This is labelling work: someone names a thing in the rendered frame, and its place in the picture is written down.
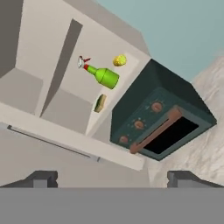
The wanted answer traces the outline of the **beige drawer front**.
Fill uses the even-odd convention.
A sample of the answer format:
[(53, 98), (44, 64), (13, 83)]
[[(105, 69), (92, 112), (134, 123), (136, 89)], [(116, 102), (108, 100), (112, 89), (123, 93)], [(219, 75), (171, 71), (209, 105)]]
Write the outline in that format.
[(134, 171), (60, 148), (0, 124), (0, 186), (38, 170), (56, 171), (60, 187), (148, 187), (148, 171)]

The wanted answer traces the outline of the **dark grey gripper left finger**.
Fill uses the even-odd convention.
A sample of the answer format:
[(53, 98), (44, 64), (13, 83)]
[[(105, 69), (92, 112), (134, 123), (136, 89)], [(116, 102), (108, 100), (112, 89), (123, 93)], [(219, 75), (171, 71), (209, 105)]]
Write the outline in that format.
[(1, 185), (1, 188), (57, 188), (57, 171), (34, 171), (27, 178)]

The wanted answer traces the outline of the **dark teal toaster oven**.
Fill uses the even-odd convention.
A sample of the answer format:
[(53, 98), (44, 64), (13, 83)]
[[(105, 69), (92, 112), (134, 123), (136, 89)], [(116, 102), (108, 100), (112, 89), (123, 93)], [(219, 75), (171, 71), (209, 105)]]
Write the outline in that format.
[(130, 150), (175, 106), (181, 118), (138, 153), (160, 161), (217, 123), (191, 83), (150, 60), (112, 110), (110, 142)]

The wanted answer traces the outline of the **beige cabinet door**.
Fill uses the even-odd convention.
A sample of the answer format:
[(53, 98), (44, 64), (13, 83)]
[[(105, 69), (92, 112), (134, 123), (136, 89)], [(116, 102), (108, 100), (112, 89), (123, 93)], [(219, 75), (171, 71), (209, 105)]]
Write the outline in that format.
[(52, 77), (51, 85), (47, 91), (47, 95), (45, 97), (44, 104), (40, 110), (39, 116), (43, 115), (49, 103), (51, 102), (60, 87), (60, 84), (67, 70), (68, 63), (71, 59), (75, 45), (77, 43), (78, 37), (80, 36), (81, 28), (82, 24), (80, 24), (74, 19), (71, 20), (63, 47), (59, 55), (57, 66)]

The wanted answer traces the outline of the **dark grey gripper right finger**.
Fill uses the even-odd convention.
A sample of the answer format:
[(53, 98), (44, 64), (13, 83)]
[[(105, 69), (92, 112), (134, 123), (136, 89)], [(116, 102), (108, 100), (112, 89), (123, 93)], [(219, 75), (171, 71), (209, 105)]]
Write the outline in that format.
[(191, 171), (168, 171), (167, 178), (168, 188), (224, 188), (224, 185), (219, 185), (214, 182), (201, 179), (194, 175)]

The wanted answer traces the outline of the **yellow round fruit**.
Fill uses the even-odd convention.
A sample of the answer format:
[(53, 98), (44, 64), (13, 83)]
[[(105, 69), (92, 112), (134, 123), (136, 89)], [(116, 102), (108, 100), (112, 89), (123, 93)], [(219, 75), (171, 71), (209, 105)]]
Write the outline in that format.
[(119, 54), (113, 59), (113, 64), (115, 67), (122, 67), (127, 63), (127, 58), (124, 54)]

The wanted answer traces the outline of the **green spray bottle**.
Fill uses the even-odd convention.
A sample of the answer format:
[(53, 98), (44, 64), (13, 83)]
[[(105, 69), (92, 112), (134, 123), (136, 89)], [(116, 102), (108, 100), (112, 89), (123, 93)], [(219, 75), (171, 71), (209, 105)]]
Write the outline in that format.
[(89, 59), (82, 56), (78, 58), (78, 68), (83, 68), (92, 74), (97, 82), (106, 88), (113, 89), (119, 81), (120, 76), (108, 68), (95, 68), (88, 64)]

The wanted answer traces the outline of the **beige open cabinet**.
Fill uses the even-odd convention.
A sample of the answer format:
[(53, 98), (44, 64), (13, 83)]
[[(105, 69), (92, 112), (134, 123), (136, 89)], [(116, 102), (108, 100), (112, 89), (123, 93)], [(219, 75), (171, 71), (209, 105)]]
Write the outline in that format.
[[(82, 24), (60, 87), (42, 116), (71, 20)], [(114, 66), (124, 54), (127, 63)], [(78, 68), (78, 58), (120, 78), (113, 89)], [(92, 0), (0, 0), (0, 102), (93, 135), (151, 56), (139, 31)], [(104, 108), (94, 112), (100, 95)]]

